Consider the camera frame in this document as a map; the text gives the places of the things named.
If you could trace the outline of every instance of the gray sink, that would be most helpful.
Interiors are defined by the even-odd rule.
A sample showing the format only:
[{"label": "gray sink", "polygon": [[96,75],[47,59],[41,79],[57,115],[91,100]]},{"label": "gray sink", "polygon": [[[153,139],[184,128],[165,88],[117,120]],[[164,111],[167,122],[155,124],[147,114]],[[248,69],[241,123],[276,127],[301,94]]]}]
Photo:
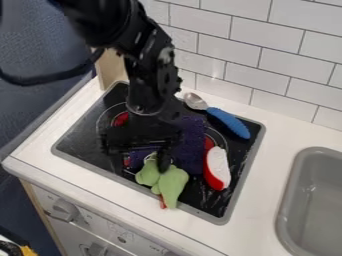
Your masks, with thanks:
[{"label": "gray sink", "polygon": [[297,155],[276,232],[292,255],[342,255],[342,153],[308,148]]}]

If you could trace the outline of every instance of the blue handle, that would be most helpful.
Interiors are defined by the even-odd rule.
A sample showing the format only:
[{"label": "blue handle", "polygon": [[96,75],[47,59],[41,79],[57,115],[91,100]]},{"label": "blue handle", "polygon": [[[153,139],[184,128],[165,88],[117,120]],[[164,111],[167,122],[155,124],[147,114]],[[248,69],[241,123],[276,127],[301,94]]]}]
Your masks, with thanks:
[{"label": "blue handle", "polygon": [[235,116],[218,108],[208,108],[207,112],[223,122],[232,132],[243,139],[250,139],[251,134],[247,127]]}]

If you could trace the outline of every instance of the red and white toy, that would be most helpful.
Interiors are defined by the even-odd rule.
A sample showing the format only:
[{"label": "red and white toy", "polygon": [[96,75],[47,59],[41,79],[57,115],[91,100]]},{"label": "red and white toy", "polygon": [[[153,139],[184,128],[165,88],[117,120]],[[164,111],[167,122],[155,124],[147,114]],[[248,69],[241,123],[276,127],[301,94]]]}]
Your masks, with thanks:
[{"label": "red and white toy", "polygon": [[216,146],[208,151],[204,167],[204,178],[210,187],[215,190],[221,191],[228,188],[231,175],[226,150]]}]

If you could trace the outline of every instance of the white countertop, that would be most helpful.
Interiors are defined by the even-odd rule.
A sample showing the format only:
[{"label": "white countertop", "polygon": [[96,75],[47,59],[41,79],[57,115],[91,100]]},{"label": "white countertop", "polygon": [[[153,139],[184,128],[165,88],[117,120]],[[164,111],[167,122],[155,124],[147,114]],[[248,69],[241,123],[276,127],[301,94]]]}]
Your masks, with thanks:
[{"label": "white countertop", "polygon": [[231,219],[217,226],[181,210],[161,210],[156,199],[51,153],[52,145],[102,94],[95,78],[6,158],[4,167],[190,255],[290,255],[276,237],[274,222],[292,161],[307,147],[342,151],[341,132],[198,92],[211,106],[266,126]]}]

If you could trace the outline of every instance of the black cooktop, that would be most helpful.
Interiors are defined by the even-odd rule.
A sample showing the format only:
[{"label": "black cooktop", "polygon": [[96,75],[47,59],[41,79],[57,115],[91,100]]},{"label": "black cooktop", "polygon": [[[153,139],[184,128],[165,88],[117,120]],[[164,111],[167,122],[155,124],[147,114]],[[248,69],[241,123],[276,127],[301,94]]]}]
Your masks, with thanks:
[{"label": "black cooktop", "polygon": [[[110,124],[113,116],[125,111],[126,95],[127,85],[116,85],[62,136],[52,151],[59,157],[153,196],[149,189],[135,182],[134,175],[139,170],[124,166],[127,156],[120,154],[109,157],[101,151],[99,145],[99,129]],[[202,176],[191,176],[179,198],[179,208],[216,224],[226,223],[262,140],[264,127],[240,119],[251,133],[250,140],[243,140],[227,130],[218,120],[207,116],[205,112],[184,108],[183,114],[203,116],[208,126],[207,136],[218,146],[228,149],[232,180],[227,189],[218,192],[211,189]]]}]

